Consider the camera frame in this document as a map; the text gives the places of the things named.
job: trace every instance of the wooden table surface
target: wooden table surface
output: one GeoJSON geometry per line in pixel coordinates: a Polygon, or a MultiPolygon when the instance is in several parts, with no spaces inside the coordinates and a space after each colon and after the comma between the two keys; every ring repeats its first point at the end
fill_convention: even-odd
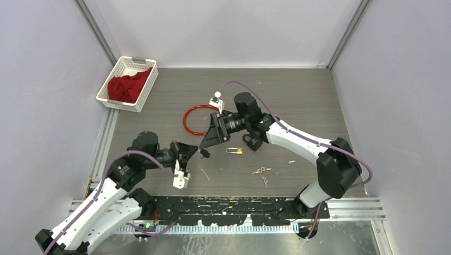
{"type": "MultiPolygon", "coordinates": [[[[329,70],[159,69],[159,72],[142,112],[121,111],[109,159],[126,150],[143,131],[155,132],[160,148],[168,148],[172,140],[199,145],[202,137],[185,131],[183,115],[193,106],[208,104],[215,91],[229,80],[250,85],[271,110],[291,126],[321,138],[342,137],[349,141],[329,70]]],[[[224,109],[235,112],[233,97],[243,91],[246,89],[237,84],[226,87],[221,97],[224,109]]],[[[195,131],[206,131],[211,112],[210,109],[192,112],[188,126],[195,131]]],[[[294,197],[317,180],[315,167],[306,159],[266,143],[253,152],[241,139],[244,133],[232,134],[231,141],[208,148],[211,153],[208,159],[194,155],[187,167],[192,174],[187,189],[172,187],[172,178],[158,169],[148,170],[146,178],[136,188],[154,195],[294,197]],[[227,147],[243,147],[244,153],[227,154],[227,147]],[[260,175],[252,174],[260,167],[271,169],[263,173],[268,180],[267,188],[260,175]]],[[[363,188],[349,190],[345,196],[364,197],[363,188]]]]}

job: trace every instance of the white wall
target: white wall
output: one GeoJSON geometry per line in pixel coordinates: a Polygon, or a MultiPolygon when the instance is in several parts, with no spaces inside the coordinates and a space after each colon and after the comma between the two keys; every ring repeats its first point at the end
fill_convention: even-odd
{"type": "Polygon", "coordinates": [[[0,253],[35,255],[82,196],[111,65],[73,1],[19,2],[0,8],[0,253]]]}
{"type": "Polygon", "coordinates": [[[451,2],[373,1],[333,76],[399,254],[451,250],[451,2]]]}
{"type": "Polygon", "coordinates": [[[87,2],[117,55],[162,67],[317,67],[360,0],[87,2]]]}

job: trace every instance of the red rubber band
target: red rubber band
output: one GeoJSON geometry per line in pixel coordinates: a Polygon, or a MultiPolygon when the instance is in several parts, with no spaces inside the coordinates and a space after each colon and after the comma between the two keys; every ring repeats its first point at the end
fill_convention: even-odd
{"type": "Polygon", "coordinates": [[[211,105],[197,105],[197,106],[194,106],[193,108],[187,110],[185,115],[183,116],[183,126],[186,129],[186,131],[188,131],[188,133],[193,134],[193,135],[206,135],[207,134],[207,132],[195,132],[195,131],[189,129],[189,127],[186,125],[186,118],[188,117],[188,115],[192,111],[194,111],[196,109],[200,109],[200,108],[208,108],[208,109],[213,109],[213,110],[219,111],[218,108],[211,106],[211,105]]]}

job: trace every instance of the red cloth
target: red cloth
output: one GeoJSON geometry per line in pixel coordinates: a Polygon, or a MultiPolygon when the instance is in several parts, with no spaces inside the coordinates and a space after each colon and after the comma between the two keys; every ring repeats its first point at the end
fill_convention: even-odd
{"type": "Polygon", "coordinates": [[[108,83],[108,95],[111,100],[134,104],[151,73],[152,67],[133,76],[113,77],[108,83]]]}

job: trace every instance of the white cable clip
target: white cable clip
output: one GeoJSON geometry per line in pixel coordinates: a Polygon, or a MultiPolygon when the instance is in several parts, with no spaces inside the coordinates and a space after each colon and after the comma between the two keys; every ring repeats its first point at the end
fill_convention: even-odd
{"type": "Polygon", "coordinates": [[[216,91],[214,93],[214,97],[210,98],[209,104],[216,107],[219,110],[219,113],[222,113],[222,110],[224,109],[224,102],[219,99],[220,97],[221,93],[219,91],[216,91]]]}
{"type": "Polygon", "coordinates": [[[180,170],[180,163],[179,160],[176,160],[176,166],[174,168],[174,174],[176,175],[174,177],[174,180],[172,181],[172,186],[176,187],[177,189],[183,189],[188,187],[188,181],[191,177],[191,174],[188,173],[185,177],[185,173],[180,170]]]}

